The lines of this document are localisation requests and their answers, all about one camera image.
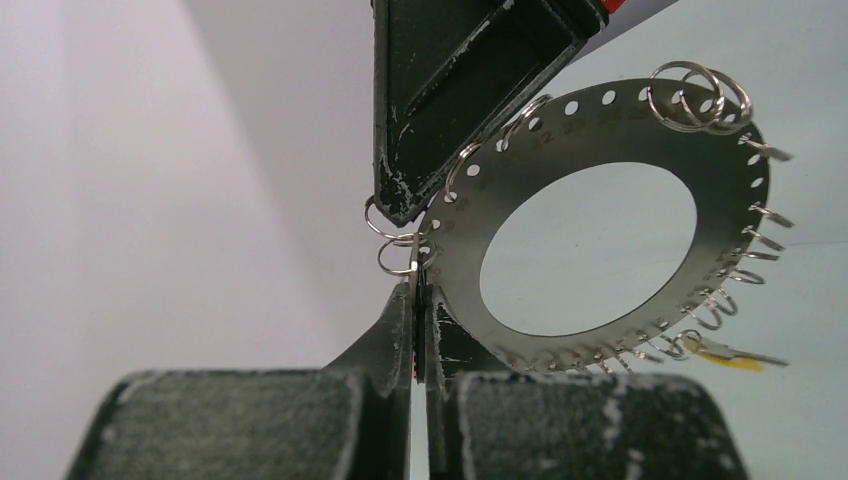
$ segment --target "yellow tag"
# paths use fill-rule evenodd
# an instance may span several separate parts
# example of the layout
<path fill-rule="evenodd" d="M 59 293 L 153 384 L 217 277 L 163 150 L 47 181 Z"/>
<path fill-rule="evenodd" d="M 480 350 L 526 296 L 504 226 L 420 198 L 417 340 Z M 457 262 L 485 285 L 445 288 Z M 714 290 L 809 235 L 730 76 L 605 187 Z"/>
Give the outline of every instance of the yellow tag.
<path fill-rule="evenodd" d="M 692 353 L 695 353 L 695 350 L 698 346 L 698 344 L 694 340 L 689 338 L 683 338 L 683 345 L 686 347 L 687 350 Z M 758 362 L 750 358 L 734 358 L 732 360 L 725 360 L 723 358 L 719 358 L 704 352 L 698 352 L 695 354 L 705 360 L 717 363 L 722 367 L 741 368 L 742 370 L 751 370 L 752 372 L 762 372 L 766 369 L 762 362 Z"/>

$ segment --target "ring-shaped metal disc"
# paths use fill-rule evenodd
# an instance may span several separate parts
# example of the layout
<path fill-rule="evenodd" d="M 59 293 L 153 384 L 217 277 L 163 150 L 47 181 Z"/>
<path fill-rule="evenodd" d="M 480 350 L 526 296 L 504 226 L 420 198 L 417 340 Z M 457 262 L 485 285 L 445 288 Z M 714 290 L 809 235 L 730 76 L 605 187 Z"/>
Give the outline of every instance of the ring-shaped metal disc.
<path fill-rule="evenodd" d="M 479 173 L 458 175 L 453 186 L 457 199 L 446 203 L 444 192 L 438 194 L 421 223 L 439 221 L 440 227 L 430 232 L 438 257 L 428 270 L 428 279 L 443 290 L 445 308 L 484 347 L 518 370 L 546 371 L 550 370 L 547 365 L 562 363 L 562 359 L 568 360 L 566 364 L 574 358 L 594 363 L 599 351 L 604 359 L 610 358 L 609 347 L 635 348 L 644 341 L 641 335 L 659 335 L 686 316 L 681 313 L 686 306 L 704 300 L 700 292 L 719 288 L 725 278 L 717 273 L 732 271 L 740 260 L 733 252 L 747 250 L 752 240 L 743 229 L 759 225 L 762 216 L 749 207 L 756 202 L 766 204 L 768 162 L 749 165 L 751 150 L 739 144 L 738 136 L 682 133 L 664 126 L 651 113 L 648 102 L 639 100 L 649 84 L 669 118 L 687 120 L 686 112 L 671 104 L 672 94 L 681 88 L 674 80 L 624 80 L 560 97 L 536 112 L 541 128 L 519 130 L 505 152 L 496 151 L 499 136 L 477 149 L 466 163 L 479 165 Z M 604 105 L 601 98 L 610 90 L 616 92 L 615 101 Z M 700 104 L 714 93 L 689 84 L 687 95 Z M 571 102 L 578 102 L 579 108 L 569 115 L 565 111 Z M 739 108 L 728 102 L 726 112 L 738 115 Z M 761 141 L 753 124 L 739 135 L 747 133 Z M 500 227 L 551 183 L 587 168 L 618 162 L 664 168 L 689 188 L 697 223 L 689 252 L 677 271 L 643 304 L 591 330 L 531 335 L 498 321 L 483 302 L 480 272 Z M 562 312 L 565 330 L 568 305 L 562 306 Z"/>

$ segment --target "light blue surface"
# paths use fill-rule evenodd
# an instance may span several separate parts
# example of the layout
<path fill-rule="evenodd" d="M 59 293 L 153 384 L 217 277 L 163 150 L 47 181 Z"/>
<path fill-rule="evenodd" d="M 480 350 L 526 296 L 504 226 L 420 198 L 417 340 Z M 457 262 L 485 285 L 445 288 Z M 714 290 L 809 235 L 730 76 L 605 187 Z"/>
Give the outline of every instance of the light blue surface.
<path fill-rule="evenodd" d="M 754 100 L 755 121 L 766 140 L 796 155 L 791 162 L 773 164 L 769 204 L 797 226 L 787 230 L 766 222 L 763 227 L 787 251 L 779 262 L 743 263 L 765 276 L 767 284 L 728 282 L 741 312 L 709 335 L 740 349 L 786 358 L 791 366 L 753 373 L 697 358 L 657 367 L 633 362 L 640 371 L 676 372 L 702 382 L 723 410 L 756 479 L 836 479 L 845 478 L 848 469 L 844 454 L 848 451 L 848 415 L 844 413 L 848 400 L 848 323 L 844 320 L 848 220 L 843 185 L 848 178 L 843 149 L 848 125 L 848 96 L 843 88 L 848 73 L 846 16 L 848 4 L 837 1 L 684 0 L 568 67 L 545 89 L 559 96 L 598 83 L 647 77 L 670 60 L 692 60 L 741 83 Z M 631 180 L 634 184 L 644 180 L 646 188 L 635 194 L 629 189 L 621 200 L 648 203 L 653 191 L 647 185 L 653 184 L 652 179 Z M 599 190 L 598 194 L 616 192 Z M 547 209 L 537 210 L 538 221 L 527 215 L 523 221 L 533 226 L 537 239 L 568 246 L 572 238 L 568 232 L 581 225 L 569 223 L 568 218 L 547 220 L 559 218 L 559 208 L 551 202 Z M 674 205 L 667 208 L 671 212 Z M 608 210 L 605 215 L 610 224 L 625 220 Z M 674 227 L 654 226 L 669 231 Z M 631 233 L 632 238 L 644 238 L 654 232 Z M 516 235 L 512 243 L 513 255 L 524 255 L 530 265 L 535 262 L 540 275 L 551 272 L 542 267 L 549 259 L 538 258 L 532 241 Z M 616 261 L 614 256 L 597 256 L 596 261 L 597 269 L 614 270 L 608 265 Z M 547 275 L 542 281 L 562 283 L 555 274 Z M 515 296 L 506 290 L 492 294 Z M 559 300 L 539 305 L 537 311 L 554 308 Z M 570 314 L 580 317 L 584 312 Z M 551 328 L 569 330 L 567 318 L 560 322 Z M 692 320 L 684 323 L 695 325 Z"/>

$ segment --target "metal disc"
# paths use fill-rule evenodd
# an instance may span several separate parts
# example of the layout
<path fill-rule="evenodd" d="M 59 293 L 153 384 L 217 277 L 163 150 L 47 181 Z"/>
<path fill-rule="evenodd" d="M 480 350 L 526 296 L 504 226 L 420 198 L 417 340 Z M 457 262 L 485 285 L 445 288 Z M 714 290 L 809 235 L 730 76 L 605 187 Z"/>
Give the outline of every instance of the metal disc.
<path fill-rule="evenodd" d="M 438 252 L 428 280 L 442 288 L 446 307 L 462 326 L 516 369 L 560 370 L 574 358 L 594 363 L 610 358 L 617 347 L 642 344 L 641 334 L 659 335 L 686 316 L 686 307 L 703 302 L 701 291 L 717 289 L 724 280 L 717 273 L 739 261 L 731 255 L 733 250 L 744 251 L 751 243 L 743 229 L 756 228 L 762 219 L 749 207 L 755 202 L 766 204 L 769 167 L 765 159 L 749 165 L 756 152 L 738 140 L 750 134 L 752 140 L 762 142 L 759 131 L 753 124 L 733 136 L 667 128 L 653 116 L 648 102 L 640 100 L 648 82 L 634 79 L 596 85 L 549 102 L 536 113 L 538 120 L 510 137 L 506 151 L 498 151 L 498 135 L 483 144 L 456 177 L 451 188 L 456 200 L 446 202 L 441 192 L 421 223 L 422 231 L 438 225 L 428 232 Z M 650 80 L 650 84 L 664 113 L 685 121 L 685 112 L 671 100 L 682 84 L 672 80 Z M 706 88 L 692 84 L 685 88 L 692 105 L 713 97 Z M 615 92 L 615 100 L 605 105 L 601 99 L 609 91 Z M 577 110 L 572 113 L 574 102 Z M 739 110 L 728 102 L 724 114 L 731 113 L 738 115 Z M 622 161 L 664 168 L 689 188 L 697 224 L 677 271 L 643 304 L 591 330 L 531 335 L 498 321 L 480 291 L 483 259 L 498 229 L 525 201 L 560 178 Z M 479 166 L 479 173 L 469 176 L 465 169 L 472 165 Z M 610 298 L 615 295 L 609 292 Z M 563 305 L 564 324 L 568 315 L 568 305 Z"/>

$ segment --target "blurry black block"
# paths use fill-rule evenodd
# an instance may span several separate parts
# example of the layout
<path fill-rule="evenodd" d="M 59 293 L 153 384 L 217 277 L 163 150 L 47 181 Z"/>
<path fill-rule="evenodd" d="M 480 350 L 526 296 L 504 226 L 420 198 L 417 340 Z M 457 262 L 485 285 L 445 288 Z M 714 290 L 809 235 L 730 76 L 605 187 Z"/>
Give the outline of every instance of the blurry black block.
<path fill-rule="evenodd" d="M 378 478 L 384 402 L 355 372 L 146 372 L 108 396 L 69 478 Z"/>
<path fill-rule="evenodd" d="M 465 374 L 445 421 L 449 478 L 747 478 L 715 403 L 682 377 Z"/>

